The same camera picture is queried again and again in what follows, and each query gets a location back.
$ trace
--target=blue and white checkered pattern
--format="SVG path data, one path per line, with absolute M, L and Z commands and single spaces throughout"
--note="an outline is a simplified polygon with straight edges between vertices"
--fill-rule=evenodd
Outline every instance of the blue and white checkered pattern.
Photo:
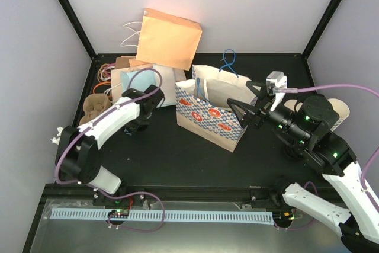
M 226 139 L 230 139 L 234 142 L 237 142 L 239 138 L 245 132 L 245 129 L 241 128 L 236 115 L 230 113 L 228 111 L 222 110 L 221 108 L 217 108 L 212 106 L 211 104 L 198 99 L 191 95 L 190 93 L 184 91 L 182 88 L 176 86 L 176 112 L 183 115 L 186 119 L 194 122 L 199 125 L 203 129 L 209 130 L 214 134 L 225 137 Z M 180 100 L 183 99 L 188 101 L 192 105 L 187 106 L 180 103 Z M 218 110 L 221 113 L 220 118 L 213 117 L 209 113 L 209 109 L 213 108 Z M 202 119 L 202 121 L 198 121 L 192 115 L 192 112 L 196 112 Z M 223 124 L 229 126 L 231 128 L 230 131 L 225 130 L 219 126 L 219 124 Z

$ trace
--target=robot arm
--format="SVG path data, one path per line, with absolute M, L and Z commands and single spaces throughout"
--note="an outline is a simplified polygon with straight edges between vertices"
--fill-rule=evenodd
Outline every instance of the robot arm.
M 127 104 L 127 102 L 151 93 L 155 89 L 157 87 L 154 85 L 148 87 L 145 92 L 130 88 L 111 108 L 89 123 L 78 128 L 65 127 L 60 135 L 56 164 L 70 142 L 86 129 L 90 128 L 90 130 L 85 132 L 68 152 L 60 166 L 60 171 L 77 179 L 79 183 L 90 184 L 109 194 L 114 194 L 121 185 L 121 179 L 101 166 L 103 156 L 101 148 L 115 132 L 122 128 L 125 128 L 124 131 L 127 133 L 133 133 L 147 127 L 147 120 L 152 111 L 164 99 L 163 92 L 159 89 L 150 97 L 133 103 Z
M 298 112 L 280 102 L 287 87 L 282 72 L 272 72 L 266 80 L 267 89 L 256 90 L 254 82 L 246 86 L 257 95 L 255 106 L 228 99 L 242 127 L 253 123 L 259 128 L 269 122 L 277 136 L 334 187 L 347 205 L 343 209 L 306 191 L 297 183 L 281 185 L 278 193 L 289 206 L 313 216 L 341 236 L 352 252 L 379 252 L 379 213 L 368 199 L 360 183 L 361 168 L 349 145 L 331 127 L 339 116 L 322 95 L 305 99 Z M 371 193 L 376 201 L 378 197 Z

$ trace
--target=white wall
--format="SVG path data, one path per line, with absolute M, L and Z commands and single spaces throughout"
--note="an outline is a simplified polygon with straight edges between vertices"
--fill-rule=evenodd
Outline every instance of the white wall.
M 131 34 L 122 25 L 141 20 L 145 7 L 200 22 L 200 53 L 301 53 L 329 1 L 70 0 L 97 53 L 135 52 L 135 47 L 120 47 Z
M 0 0 L 0 252 L 21 252 L 90 59 L 57 0 Z
M 342 0 L 310 56 L 316 85 L 353 83 L 379 91 L 378 0 Z M 363 166 L 379 144 L 379 100 L 365 91 L 330 89 L 329 98 L 349 105 L 351 115 L 336 130 L 352 146 Z M 368 181 L 379 193 L 379 161 Z

